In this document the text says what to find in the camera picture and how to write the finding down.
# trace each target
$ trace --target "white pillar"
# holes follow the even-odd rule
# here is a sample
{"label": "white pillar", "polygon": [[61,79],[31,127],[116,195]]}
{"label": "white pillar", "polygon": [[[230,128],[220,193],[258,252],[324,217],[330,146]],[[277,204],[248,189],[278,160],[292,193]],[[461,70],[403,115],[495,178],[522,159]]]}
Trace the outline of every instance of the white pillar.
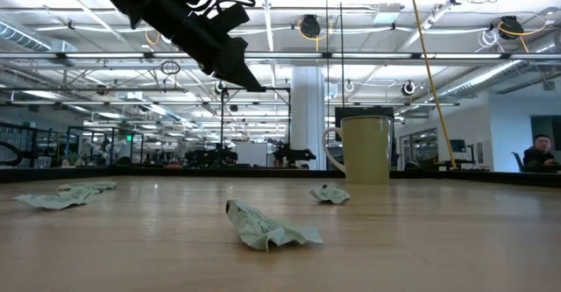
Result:
{"label": "white pillar", "polygon": [[316,160],[307,162],[311,170],[326,168],[322,148],[325,128],[324,84],[320,67],[292,68],[290,144],[296,150],[308,148],[316,156]]}

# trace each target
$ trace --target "ceramic mug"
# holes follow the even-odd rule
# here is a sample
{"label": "ceramic mug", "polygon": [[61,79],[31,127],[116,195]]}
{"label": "ceramic mug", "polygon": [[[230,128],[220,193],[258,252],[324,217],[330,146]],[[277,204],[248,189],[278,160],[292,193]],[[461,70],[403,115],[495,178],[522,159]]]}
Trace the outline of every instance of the ceramic mug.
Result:
{"label": "ceramic mug", "polygon": [[[389,183],[393,125],[393,119],[388,117],[344,118],[341,128],[328,128],[323,132],[323,150],[331,163],[345,173],[347,182],[386,185]],[[343,140],[344,165],[327,149],[329,132],[336,132]]]}

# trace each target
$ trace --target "man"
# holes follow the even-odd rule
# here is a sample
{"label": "man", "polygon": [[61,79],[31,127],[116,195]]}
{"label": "man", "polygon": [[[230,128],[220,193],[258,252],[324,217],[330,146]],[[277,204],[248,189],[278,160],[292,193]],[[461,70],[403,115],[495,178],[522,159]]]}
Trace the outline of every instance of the man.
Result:
{"label": "man", "polygon": [[524,151],[524,171],[529,173],[548,172],[547,166],[558,165],[555,157],[548,151],[551,147],[551,139],[545,134],[534,137],[534,145]]}

